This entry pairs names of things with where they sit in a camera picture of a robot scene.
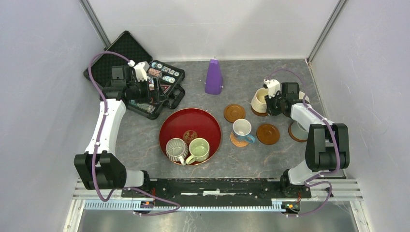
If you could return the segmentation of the light green mug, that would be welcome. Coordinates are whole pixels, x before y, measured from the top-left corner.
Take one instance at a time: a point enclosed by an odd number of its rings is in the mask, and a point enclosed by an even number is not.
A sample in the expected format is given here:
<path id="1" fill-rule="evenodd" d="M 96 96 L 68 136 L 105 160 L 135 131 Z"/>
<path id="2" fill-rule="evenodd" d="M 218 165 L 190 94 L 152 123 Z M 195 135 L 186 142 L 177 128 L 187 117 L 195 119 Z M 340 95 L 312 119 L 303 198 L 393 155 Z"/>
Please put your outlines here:
<path id="1" fill-rule="evenodd" d="M 185 160 L 187 165 L 203 162 L 209 157 L 210 145 L 206 139 L 196 138 L 189 145 L 189 153 L 190 155 Z"/>

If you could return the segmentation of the grey ribbed mug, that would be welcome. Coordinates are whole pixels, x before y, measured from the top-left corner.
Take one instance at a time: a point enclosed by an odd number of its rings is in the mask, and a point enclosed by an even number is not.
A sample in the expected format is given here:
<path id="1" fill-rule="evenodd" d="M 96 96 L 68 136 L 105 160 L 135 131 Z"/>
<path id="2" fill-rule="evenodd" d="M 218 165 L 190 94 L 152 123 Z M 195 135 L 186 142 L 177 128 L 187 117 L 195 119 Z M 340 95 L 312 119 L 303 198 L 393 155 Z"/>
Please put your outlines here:
<path id="1" fill-rule="evenodd" d="M 188 155 L 188 145 L 180 138 L 173 138 L 166 144 L 166 156 L 172 162 L 179 162 L 181 165 L 186 165 L 186 157 Z"/>

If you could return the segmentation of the woven rattan coaster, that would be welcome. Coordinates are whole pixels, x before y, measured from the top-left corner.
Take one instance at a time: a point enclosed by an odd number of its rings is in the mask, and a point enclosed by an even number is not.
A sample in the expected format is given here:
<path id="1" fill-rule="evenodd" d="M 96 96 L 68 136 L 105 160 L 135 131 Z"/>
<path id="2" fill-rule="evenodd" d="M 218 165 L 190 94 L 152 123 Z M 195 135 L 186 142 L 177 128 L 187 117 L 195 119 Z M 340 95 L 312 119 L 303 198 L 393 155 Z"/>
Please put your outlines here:
<path id="1" fill-rule="evenodd" d="M 236 136 L 234 132 L 231 132 L 230 140 L 237 147 L 246 147 L 249 144 L 247 136 Z"/>

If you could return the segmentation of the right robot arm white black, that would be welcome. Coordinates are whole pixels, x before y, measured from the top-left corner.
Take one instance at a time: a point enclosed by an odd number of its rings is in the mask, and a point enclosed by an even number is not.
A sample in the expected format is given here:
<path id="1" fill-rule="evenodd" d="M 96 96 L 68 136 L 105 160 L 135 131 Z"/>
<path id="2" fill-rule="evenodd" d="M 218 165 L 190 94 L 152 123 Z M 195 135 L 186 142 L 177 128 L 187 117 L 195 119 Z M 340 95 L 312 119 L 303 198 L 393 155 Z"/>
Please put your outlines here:
<path id="1" fill-rule="evenodd" d="M 284 171 L 280 178 L 279 191 L 283 196 L 292 197 L 299 188 L 309 187 L 310 181 L 348 168 L 350 146 L 345 124 L 335 123 L 314 110 L 307 97 L 300 96 L 297 82 L 265 79 L 263 87 L 268 91 L 264 97 L 267 113 L 291 118 L 289 135 L 295 140 L 301 135 L 307 143 L 304 161 Z"/>

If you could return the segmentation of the cream yellow mug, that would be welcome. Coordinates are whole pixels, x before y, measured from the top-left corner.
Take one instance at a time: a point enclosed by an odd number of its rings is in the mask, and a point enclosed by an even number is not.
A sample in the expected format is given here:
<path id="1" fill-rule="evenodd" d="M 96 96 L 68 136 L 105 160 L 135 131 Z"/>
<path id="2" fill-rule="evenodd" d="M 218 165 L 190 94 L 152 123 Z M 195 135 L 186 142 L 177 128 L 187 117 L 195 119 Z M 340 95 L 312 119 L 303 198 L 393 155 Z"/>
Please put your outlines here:
<path id="1" fill-rule="evenodd" d="M 260 113 L 265 113 L 267 112 L 267 105 L 265 101 L 265 96 L 268 95 L 268 91 L 265 88 L 260 88 L 258 89 L 252 100 L 251 100 L 251 107 Z"/>

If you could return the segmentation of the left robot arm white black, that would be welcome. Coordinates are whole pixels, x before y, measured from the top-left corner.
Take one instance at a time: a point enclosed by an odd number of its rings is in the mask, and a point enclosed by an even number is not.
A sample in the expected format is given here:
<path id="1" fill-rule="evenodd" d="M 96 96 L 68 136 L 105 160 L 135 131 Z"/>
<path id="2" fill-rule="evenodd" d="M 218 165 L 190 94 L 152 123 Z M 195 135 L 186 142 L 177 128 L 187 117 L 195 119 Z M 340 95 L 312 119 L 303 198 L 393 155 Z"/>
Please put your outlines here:
<path id="1" fill-rule="evenodd" d="M 107 86 L 97 87 L 101 100 L 97 124 L 84 153 L 73 161 L 87 190 L 133 187 L 140 197 L 151 193 L 146 172 L 127 170 L 115 156 L 119 126 L 128 104 L 162 103 L 167 99 L 148 69 L 147 62 L 114 66 Z"/>

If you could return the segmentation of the blue mug white inside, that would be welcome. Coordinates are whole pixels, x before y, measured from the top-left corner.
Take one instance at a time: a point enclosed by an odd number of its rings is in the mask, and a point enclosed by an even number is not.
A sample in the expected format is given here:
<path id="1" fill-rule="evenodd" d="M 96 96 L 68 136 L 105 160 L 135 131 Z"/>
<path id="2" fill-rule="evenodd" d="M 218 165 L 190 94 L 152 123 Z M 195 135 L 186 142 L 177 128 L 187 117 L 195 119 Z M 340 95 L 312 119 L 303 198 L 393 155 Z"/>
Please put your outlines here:
<path id="1" fill-rule="evenodd" d="M 234 138 L 240 142 L 255 143 L 255 137 L 251 135 L 252 126 L 246 119 L 238 119 L 233 123 Z"/>

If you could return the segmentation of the white bowl cup red outside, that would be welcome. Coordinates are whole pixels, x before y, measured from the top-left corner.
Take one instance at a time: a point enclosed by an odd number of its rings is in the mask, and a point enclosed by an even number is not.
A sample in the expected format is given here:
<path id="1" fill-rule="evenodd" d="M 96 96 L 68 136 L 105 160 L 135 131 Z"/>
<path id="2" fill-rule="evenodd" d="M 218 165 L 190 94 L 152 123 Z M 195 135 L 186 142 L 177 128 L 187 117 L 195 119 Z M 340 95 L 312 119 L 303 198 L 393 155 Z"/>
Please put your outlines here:
<path id="1" fill-rule="evenodd" d="M 307 102 L 307 104 L 310 104 L 310 99 L 309 97 L 302 91 L 299 92 L 299 100 L 303 100 L 305 99 L 305 101 Z"/>

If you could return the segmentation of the red round tray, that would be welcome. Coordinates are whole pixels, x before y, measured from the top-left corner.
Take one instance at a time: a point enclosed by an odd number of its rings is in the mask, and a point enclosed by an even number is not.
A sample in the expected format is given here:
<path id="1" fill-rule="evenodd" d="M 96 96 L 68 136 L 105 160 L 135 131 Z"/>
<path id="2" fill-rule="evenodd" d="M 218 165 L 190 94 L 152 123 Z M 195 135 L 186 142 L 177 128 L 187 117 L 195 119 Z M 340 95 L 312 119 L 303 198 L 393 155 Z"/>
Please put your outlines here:
<path id="1" fill-rule="evenodd" d="M 222 131 L 218 121 L 205 110 L 186 108 L 171 114 L 162 124 L 159 132 L 159 145 L 167 159 L 174 164 L 182 165 L 181 159 L 170 158 L 166 145 L 171 139 L 181 139 L 189 146 L 194 139 L 205 139 L 209 144 L 209 155 L 200 161 L 194 160 L 189 166 L 207 162 L 221 145 Z"/>

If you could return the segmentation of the black poker chip case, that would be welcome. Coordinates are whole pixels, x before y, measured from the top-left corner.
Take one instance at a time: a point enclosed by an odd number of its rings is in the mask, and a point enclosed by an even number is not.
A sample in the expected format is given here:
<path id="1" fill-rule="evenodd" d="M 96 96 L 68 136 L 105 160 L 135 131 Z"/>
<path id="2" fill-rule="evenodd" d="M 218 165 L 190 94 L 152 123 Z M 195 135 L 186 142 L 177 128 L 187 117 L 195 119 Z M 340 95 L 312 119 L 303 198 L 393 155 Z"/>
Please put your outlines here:
<path id="1" fill-rule="evenodd" d="M 130 60 L 149 63 L 148 80 L 159 80 L 168 100 L 162 103 L 136 103 L 138 89 L 128 66 Z M 86 79 L 92 75 L 107 99 L 122 100 L 126 108 L 151 120 L 156 119 L 164 107 L 175 109 L 185 96 L 181 86 L 185 71 L 154 60 L 128 31 L 124 31 L 103 54 L 93 59 L 91 67 L 86 68 L 83 75 Z"/>

